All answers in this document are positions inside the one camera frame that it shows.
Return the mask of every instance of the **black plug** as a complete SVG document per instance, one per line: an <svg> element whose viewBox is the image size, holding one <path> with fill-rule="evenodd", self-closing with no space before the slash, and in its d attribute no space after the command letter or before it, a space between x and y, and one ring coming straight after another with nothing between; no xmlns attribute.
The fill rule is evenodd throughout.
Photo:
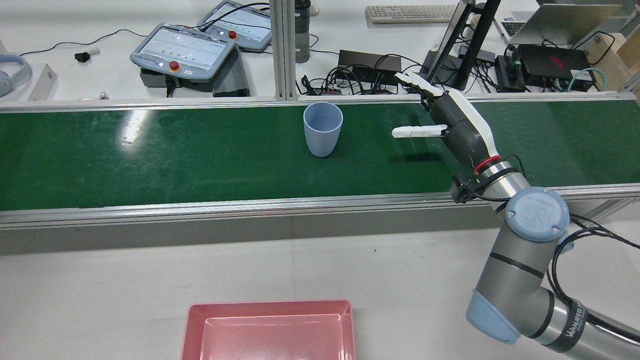
<svg viewBox="0 0 640 360"><path fill-rule="evenodd" d="M83 53L77 53L74 55L74 58L76 58L76 60L79 63L86 63L87 61L89 61L89 59L91 59L91 55L96 55L99 54L100 50L97 47L94 47L92 49L89 49Z"/></svg>

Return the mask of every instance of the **black power adapter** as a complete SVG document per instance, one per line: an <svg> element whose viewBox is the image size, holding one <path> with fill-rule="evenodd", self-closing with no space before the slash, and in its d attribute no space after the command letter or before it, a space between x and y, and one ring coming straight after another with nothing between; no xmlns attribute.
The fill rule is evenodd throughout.
<svg viewBox="0 0 640 360"><path fill-rule="evenodd" d="M495 77L499 92L525 92L522 67L510 58L498 55L495 57Z"/></svg>
<svg viewBox="0 0 640 360"><path fill-rule="evenodd" d="M379 81L382 85L396 86L396 72L402 71L401 60L397 56L361 53L359 51L340 50L338 66L351 67L351 71L363 83ZM336 72L335 77L344 80L356 80L345 72Z"/></svg>

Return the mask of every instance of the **white box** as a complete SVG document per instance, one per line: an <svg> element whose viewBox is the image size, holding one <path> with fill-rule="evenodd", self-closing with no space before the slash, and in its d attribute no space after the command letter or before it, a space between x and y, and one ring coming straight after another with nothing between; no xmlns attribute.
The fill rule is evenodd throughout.
<svg viewBox="0 0 640 360"><path fill-rule="evenodd" d="M30 63L31 77L12 88L9 94L0 97L6 101L39 101L49 100L54 93L58 76L47 64Z"/></svg>

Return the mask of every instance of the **gray device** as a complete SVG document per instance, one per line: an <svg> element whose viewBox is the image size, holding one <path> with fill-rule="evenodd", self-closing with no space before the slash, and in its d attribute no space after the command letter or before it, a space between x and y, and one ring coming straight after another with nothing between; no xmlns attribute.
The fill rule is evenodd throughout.
<svg viewBox="0 0 640 360"><path fill-rule="evenodd" d="M260 53L271 42L271 17L268 12L249 7L229 13L240 6L242 4L235 1L224 0L200 20L198 29L216 37L230 38L245 51Z"/></svg>
<svg viewBox="0 0 640 360"><path fill-rule="evenodd" d="M573 45L621 8L620 5L543 4L528 19L496 16L494 22L509 44Z"/></svg>
<svg viewBox="0 0 640 360"><path fill-rule="evenodd" d="M184 26L160 23L129 58L143 69L203 81L216 75L235 44Z"/></svg>
<svg viewBox="0 0 640 360"><path fill-rule="evenodd" d="M164 88L167 86L166 76L157 71L141 68L140 79L148 88ZM213 97L251 96L237 44L212 79L192 81L170 76L170 82L173 86L179 88L184 87L201 92L210 92Z"/></svg>

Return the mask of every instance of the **headphones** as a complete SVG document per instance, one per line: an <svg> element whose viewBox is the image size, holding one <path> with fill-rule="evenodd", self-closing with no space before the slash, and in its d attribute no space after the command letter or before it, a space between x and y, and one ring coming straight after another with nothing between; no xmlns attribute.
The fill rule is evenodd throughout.
<svg viewBox="0 0 640 360"><path fill-rule="evenodd" d="M27 80L31 76L31 67L27 60L17 55L0 55L0 63L17 63L20 69L13 75L0 70L0 97L9 94L18 83Z"/></svg>

